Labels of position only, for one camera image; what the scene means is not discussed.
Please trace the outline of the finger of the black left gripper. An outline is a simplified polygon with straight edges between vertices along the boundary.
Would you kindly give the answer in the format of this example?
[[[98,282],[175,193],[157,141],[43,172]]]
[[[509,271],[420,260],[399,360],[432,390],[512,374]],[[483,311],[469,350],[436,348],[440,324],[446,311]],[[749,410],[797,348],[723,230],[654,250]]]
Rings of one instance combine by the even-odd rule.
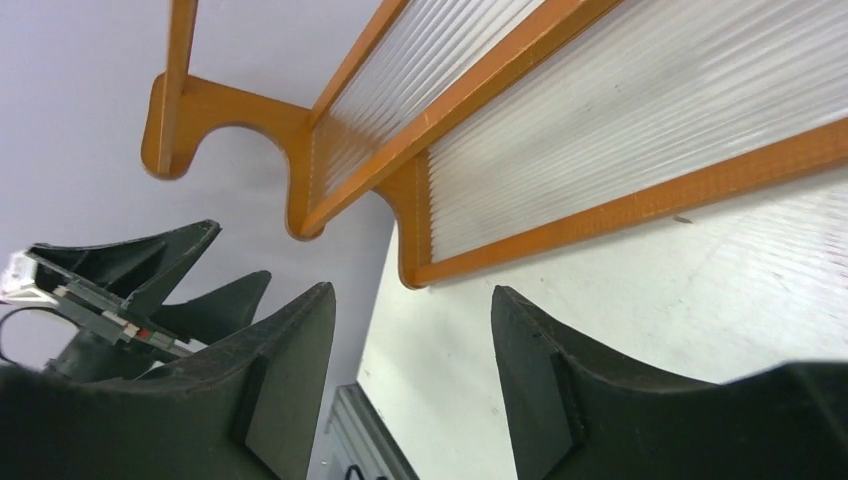
[[[153,312],[205,253],[221,226],[202,220],[173,230],[105,245],[36,243],[26,255],[38,263],[36,285],[64,286],[113,312]]]
[[[183,342],[212,345],[251,324],[271,279],[266,270],[250,273],[190,301],[164,305],[152,320]],[[137,340],[112,343],[81,327],[62,352],[48,361],[46,372],[80,383],[131,380],[155,362],[171,360],[163,351]]]

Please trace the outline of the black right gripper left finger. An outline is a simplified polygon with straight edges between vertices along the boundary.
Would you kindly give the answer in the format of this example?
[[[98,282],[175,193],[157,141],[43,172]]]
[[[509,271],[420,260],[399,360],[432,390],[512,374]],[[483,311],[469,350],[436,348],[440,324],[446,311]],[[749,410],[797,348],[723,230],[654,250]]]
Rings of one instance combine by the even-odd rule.
[[[134,380],[1,370],[5,479],[303,479],[335,329],[332,284]]]

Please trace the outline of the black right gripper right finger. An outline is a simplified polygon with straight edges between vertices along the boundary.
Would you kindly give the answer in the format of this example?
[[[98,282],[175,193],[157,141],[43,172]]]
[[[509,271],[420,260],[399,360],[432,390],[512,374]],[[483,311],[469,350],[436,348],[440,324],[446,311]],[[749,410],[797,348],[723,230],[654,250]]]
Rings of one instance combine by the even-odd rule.
[[[674,374],[559,322],[508,286],[491,330],[521,479],[843,479],[847,366],[725,383]]]

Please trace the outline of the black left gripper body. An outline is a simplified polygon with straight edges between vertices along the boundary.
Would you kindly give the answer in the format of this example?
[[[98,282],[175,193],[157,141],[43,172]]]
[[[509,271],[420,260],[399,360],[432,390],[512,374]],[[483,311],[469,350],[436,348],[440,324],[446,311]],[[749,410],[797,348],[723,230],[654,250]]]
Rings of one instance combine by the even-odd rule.
[[[168,251],[21,251],[1,275],[1,300],[75,327],[48,371],[147,371],[206,341],[195,301],[165,302],[197,259]]]

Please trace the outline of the orange wooden tiered shelf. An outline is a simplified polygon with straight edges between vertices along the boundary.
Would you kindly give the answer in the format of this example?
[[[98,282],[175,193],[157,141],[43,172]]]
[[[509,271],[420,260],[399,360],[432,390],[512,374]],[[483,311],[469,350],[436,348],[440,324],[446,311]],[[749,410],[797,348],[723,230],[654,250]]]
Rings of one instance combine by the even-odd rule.
[[[385,1],[310,108],[191,75],[198,9],[171,5],[148,172],[255,131],[290,234],[373,191],[410,288],[847,163],[843,1]]]

